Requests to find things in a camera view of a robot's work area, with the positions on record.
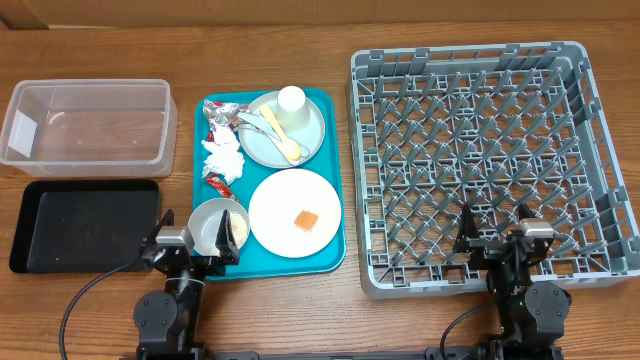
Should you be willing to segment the rice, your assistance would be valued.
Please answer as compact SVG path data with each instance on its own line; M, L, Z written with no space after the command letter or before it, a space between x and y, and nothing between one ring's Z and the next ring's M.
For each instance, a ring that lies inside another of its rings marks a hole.
M250 227L244 217L237 212L229 213L231 231L234 237L234 241L238 249L241 249L246 243L249 234Z

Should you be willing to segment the grey bowl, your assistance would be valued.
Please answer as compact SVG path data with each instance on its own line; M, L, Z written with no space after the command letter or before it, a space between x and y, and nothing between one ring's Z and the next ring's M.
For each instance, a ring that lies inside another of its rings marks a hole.
M238 202L227 198L205 201L194 210L188 222L188 228L195 242L194 249L198 254L203 256L219 254L215 241L224 210L240 213L249 224L248 214Z

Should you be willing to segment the pink plate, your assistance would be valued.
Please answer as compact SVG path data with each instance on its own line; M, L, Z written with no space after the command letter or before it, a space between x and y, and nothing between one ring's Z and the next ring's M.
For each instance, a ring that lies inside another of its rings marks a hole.
M294 225L302 211L319 216L311 232ZM278 171L254 191L249 203L251 231L269 252L285 258L311 256L329 245L338 232L342 205L334 187L304 169Z

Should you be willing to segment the orange food cube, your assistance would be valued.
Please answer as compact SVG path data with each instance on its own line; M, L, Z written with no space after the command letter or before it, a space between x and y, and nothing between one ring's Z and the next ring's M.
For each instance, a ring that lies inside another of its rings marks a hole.
M317 214L302 210L294 220L294 225L305 232L311 232L316 225L318 218L319 216Z

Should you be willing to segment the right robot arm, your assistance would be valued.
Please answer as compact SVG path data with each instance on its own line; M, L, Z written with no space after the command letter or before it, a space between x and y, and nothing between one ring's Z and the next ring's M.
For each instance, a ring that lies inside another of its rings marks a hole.
M534 282L529 269L547 257L556 232L529 207L518 206L519 222L503 242L481 238L469 204L464 204L456 253L469 255L471 270L484 270L500 321L499 334L483 336L466 359L561 359L555 341L564 335L571 295L549 281Z

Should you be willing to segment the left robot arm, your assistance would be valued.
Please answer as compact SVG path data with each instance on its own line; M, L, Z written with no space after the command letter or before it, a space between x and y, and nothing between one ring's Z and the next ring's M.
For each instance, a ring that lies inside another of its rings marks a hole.
M219 253L194 256L194 240L187 227L174 224L169 210L143 239L144 263L166 276L164 288L145 294L136 304L133 320L139 332L138 359L211 359L208 346L195 340L199 312L209 276L223 276L239 263L239 250L230 212L222 213L215 236Z

